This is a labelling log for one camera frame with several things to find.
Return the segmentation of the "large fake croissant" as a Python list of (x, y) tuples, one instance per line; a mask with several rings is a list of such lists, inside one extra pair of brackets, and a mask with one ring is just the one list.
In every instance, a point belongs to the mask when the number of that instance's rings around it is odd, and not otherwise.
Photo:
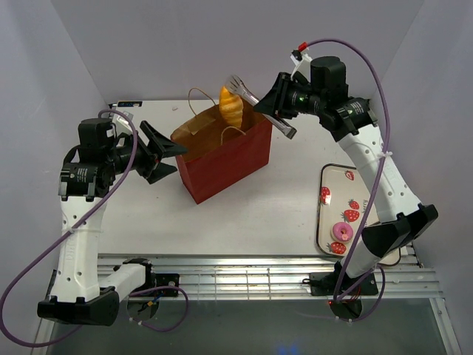
[(244, 105), (239, 95), (222, 87), (219, 97), (219, 111), (225, 122), (236, 128), (242, 126)]

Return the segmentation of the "red paper bag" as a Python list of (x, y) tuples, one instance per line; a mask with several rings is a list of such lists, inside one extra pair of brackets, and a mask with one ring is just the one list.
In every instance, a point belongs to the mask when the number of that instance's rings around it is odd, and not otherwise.
[(266, 166), (273, 126), (243, 100), (242, 126), (225, 122), (219, 101), (176, 128), (171, 140), (188, 152), (176, 157), (183, 185), (199, 204)]

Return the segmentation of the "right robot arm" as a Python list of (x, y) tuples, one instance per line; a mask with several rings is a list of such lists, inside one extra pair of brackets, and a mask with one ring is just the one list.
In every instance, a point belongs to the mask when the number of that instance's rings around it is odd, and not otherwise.
[(361, 284), (361, 276), (391, 251), (425, 232), (438, 218), (434, 205), (424, 205), (403, 179), (386, 152), (387, 139), (368, 100), (348, 93), (346, 66), (336, 56), (312, 59), (298, 50), (291, 73), (280, 72), (269, 92), (254, 105), (276, 120), (315, 115), (355, 165), (374, 199), (378, 222), (364, 227), (354, 251), (334, 271), (334, 285), (343, 294)]

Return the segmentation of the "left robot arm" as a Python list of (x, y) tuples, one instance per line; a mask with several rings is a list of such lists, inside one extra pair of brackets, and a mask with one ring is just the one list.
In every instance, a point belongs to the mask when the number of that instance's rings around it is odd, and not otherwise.
[(98, 241), (107, 195), (115, 178), (130, 171), (153, 184), (176, 172), (162, 159), (184, 155), (185, 147), (161, 135), (147, 121), (140, 129), (148, 138), (134, 137), (125, 120), (90, 118), (78, 126), (80, 143), (64, 158), (58, 194), (63, 232), (56, 276), (49, 295), (38, 303), (40, 318), (73, 325), (111, 325), (120, 302), (130, 294), (151, 297), (143, 309), (156, 308), (161, 297), (176, 297), (178, 276), (156, 275), (144, 258), (114, 267), (99, 280)]

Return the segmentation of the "pink fake donut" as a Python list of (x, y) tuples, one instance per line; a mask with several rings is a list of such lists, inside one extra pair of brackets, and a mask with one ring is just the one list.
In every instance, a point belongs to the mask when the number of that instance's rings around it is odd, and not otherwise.
[(332, 238), (340, 243), (348, 243), (353, 238), (353, 228), (349, 223), (335, 223), (330, 230)]

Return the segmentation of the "left blue table label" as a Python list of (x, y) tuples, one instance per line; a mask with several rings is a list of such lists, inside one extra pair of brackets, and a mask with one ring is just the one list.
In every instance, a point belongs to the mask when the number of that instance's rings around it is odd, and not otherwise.
[(142, 101), (119, 101), (117, 107), (142, 107)]

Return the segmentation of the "strawberry pattern tray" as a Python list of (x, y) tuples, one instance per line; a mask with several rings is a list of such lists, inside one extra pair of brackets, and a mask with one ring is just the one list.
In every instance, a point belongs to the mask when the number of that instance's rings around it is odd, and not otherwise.
[[(316, 230), (316, 245), (322, 252), (334, 257), (348, 254), (369, 198), (370, 191), (354, 167), (329, 163), (322, 168)], [(338, 222), (349, 223), (353, 228), (350, 242), (340, 243), (332, 238), (330, 230)]]

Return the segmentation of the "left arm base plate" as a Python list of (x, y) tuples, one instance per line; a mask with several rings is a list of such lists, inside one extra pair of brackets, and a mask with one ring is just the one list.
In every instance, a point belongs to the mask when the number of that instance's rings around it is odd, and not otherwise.
[(151, 291), (153, 297), (177, 297), (179, 291), (176, 287), (180, 286), (179, 274), (152, 274), (152, 288), (161, 287), (160, 290)]

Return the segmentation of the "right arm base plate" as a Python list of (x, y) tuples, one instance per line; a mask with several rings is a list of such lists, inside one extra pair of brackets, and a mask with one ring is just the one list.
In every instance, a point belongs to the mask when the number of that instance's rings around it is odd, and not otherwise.
[[(330, 273), (310, 273), (308, 277), (302, 280), (304, 285), (310, 287), (312, 296), (330, 296), (333, 295), (338, 281), (338, 274)], [(378, 294), (378, 287), (374, 278), (374, 274), (369, 274), (361, 283), (354, 288), (349, 295), (375, 296)]]

